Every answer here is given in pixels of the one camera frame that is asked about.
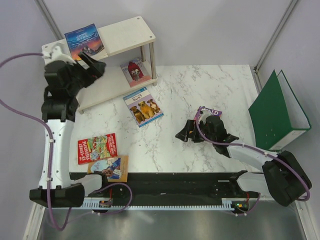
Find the Roald Dahl purple book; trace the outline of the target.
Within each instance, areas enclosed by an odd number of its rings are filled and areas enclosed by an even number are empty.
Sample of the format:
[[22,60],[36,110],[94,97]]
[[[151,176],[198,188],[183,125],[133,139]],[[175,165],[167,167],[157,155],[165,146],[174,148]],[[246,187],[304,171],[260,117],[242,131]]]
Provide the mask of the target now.
[[204,106],[200,106],[197,110],[197,113],[194,117],[194,120],[202,121],[203,119],[207,118],[208,116],[218,116],[222,115],[222,111],[207,108]]

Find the Jane Eyre blue book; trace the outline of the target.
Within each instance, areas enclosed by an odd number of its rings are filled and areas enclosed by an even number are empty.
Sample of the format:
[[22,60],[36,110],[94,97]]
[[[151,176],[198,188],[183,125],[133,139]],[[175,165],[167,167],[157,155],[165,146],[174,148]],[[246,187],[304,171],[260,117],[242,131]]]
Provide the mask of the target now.
[[98,60],[108,56],[99,31],[95,24],[79,28],[64,34],[71,57],[75,61],[80,61],[81,52],[91,58]]

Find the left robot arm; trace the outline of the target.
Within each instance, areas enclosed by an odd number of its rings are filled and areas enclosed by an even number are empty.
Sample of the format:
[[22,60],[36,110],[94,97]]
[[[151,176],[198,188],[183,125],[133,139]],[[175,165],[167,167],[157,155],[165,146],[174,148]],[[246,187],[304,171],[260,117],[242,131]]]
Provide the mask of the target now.
[[85,52],[78,56],[88,68],[62,53],[53,55],[44,67],[48,84],[41,106],[45,155],[38,187],[30,190],[29,199],[46,208],[78,208],[90,193],[104,197],[110,191],[109,183],[100,176],[85,176],[76,181],[70,178],[69,151],[79,106],[77,95],[102,77],[106,67]]

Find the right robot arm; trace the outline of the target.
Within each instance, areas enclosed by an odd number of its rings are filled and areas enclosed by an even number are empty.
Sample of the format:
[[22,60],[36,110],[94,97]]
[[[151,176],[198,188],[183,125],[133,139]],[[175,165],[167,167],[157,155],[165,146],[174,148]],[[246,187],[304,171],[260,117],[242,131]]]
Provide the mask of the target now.
[[183,142],[208,142],[221,155],[246,163],[260,173],[244,171],[229,184],[235,197],[245,192],[270,195],[278,204],[287,207],[294,201],[310,199],[312,183],[307,174],[289,151],[267,151],[244,144],[237,136],[227,132],[218,116],[201,120],[188,120],[175,137]]

